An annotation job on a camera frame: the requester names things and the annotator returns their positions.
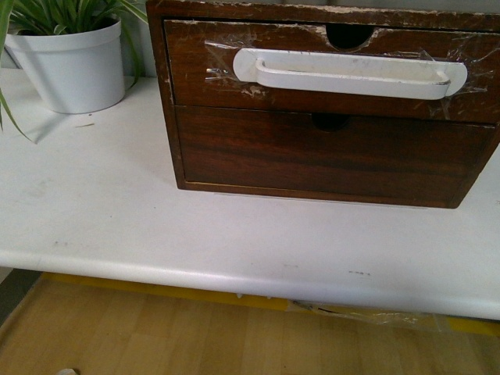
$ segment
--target white tabletop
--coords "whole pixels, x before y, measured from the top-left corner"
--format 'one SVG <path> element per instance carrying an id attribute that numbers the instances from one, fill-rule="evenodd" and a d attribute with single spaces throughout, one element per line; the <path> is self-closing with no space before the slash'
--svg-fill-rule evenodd
<path id="1" fill-rule="evenodd" d="M 500 149 L 455 210 L 180 191 L 155 79 L 91 116 L 2 90 L 37 144 L 4 114 L 0 266 L 500 320 Z"/>

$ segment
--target white plant pot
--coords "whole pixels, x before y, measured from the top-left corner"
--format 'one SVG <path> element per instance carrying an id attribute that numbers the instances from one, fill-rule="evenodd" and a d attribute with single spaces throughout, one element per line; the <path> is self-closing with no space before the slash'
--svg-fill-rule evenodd
<path id="1" fill-rule="evenodd" d="M 5 46 L 50 109 L 89 113 L 115 105 L 125 95 L 120 34 L 117 21 L 81 34 L 8 34 Z"/>

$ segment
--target dark wood grain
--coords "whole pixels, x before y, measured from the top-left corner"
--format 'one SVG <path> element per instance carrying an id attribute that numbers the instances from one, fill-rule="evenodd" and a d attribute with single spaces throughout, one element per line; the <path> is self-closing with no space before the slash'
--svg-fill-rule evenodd
<path id="1" fill-rule="evenodd" d="M 166 21 L 175 99 L 178 105 L 243 109 L 336 112 L 373 116 L 496 123 L 500 120 L 500 35 L 375 29 L 355 51 L 362 55 L 410 55 L 466 64 L 465 87 L 451 98 L 425 101 L 315 91 L 284 90 L 242 83 L 233 59 L 243 47 L 339 52 L 324 25 Z"/>
<path id="2" fill-rule="evenodd" d="M 160 97 L 162 99 L 173 170 L 176 176 L 177 186 L 182 189 L 185 188 L 184 169 L 182 167 L 182 156 L 180 154 L 179 139 L 177 136 L 177 123 L 173 107 L 172 77 L 168 64 L 169 58 L 165 44 L 165 35 L 163 33 L 163 18 L 158 13 L 148 12 L 148 23 L 153 46 L 152 49 L 155 56 L 156 72 L 158 75 Z"/>
<path id="3" fill-rule="evenodd" d="M 148 11 L 170 18 L 274 20 L 301 23 L 359 23 L 385 27 L 500 31 L 500 14 L 356 6 L 252 4 L 149 0 Z"/>
<path id="4" fill-rule="evenodd" d="M 500 14 L 471 7 L 148 1 L 178 187 L 457 207 L 500 142 Z M 342 49 L 332 23 L 373 34 Z M 441 101 L 279 90 L 236 79 L 244 47 L 458 61 L 469 76 Z M 349 118 L 324 131 L 311 113 Z"/>
<path id="5" fill-rule="evenodd" d="M 303 197 L 320 191 L 377 202 L 397 198 L 408 205 L 448 206 L 495 131 L 353 116 L 340 130 L 326 132 L 304 113 L 176 111 L 189 183 L 288 189 Z"/>

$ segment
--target spider plant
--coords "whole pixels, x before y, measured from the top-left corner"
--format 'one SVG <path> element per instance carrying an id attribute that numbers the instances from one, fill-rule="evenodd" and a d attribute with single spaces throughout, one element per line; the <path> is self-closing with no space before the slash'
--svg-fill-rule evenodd
<path id="1" fill-rule="evenodd" d="M 0 0 L 0 57 L 9 30 L 15 34 L 39 36 L 79 34 L 107 27 L 114 15 L 125 13 L 148 22 L 146 14 L 129 0 Z M 139 58 L 126 27 L 123 36 L 131 46 L 135 84 L 141 73 Z M 14 120 L 0 88 L 0 129 L 3 130 L 2 107 L 14 127 L 27 138 Z"/>

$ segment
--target drawer front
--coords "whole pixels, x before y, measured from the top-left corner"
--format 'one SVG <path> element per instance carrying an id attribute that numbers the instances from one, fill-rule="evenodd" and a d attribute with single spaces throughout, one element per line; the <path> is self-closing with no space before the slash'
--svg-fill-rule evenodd
<path id="1" fill-rule="evenodd" d="M 177 126 L 188 183 L 441 207 L 449 206 L 495 131 L 442 121 L 183 106 Z"/>
<path id="2" fill-rule="evenodd" d="M 496 123 L 500 120 L 497 34 L 375 28 L 354 51 L 341 51 L 322 24 L 265 24 L 167 20 L 164 23 L 177 105 L 351 113 Z M 241 48 L 396 55 L 463 62 L 468 81 L 442 100 L 384 98 L 286 90 L 240 82 L 233 59 Z"/>

